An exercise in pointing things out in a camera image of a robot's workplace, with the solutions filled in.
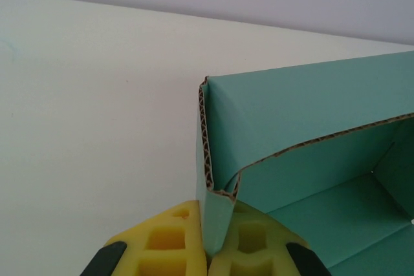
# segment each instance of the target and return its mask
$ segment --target teal cardboard box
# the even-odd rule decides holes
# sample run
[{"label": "teal cardboard box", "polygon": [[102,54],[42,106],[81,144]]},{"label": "teal cardboard box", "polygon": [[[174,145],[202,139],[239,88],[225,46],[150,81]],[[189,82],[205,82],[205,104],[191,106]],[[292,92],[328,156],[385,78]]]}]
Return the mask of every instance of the teal cardboard box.
[{"label": "teal cardboard box", "polygon": [[238,199],[334,276],[414,275],[414,52],[208,77],[198,123],[209,255]]}]

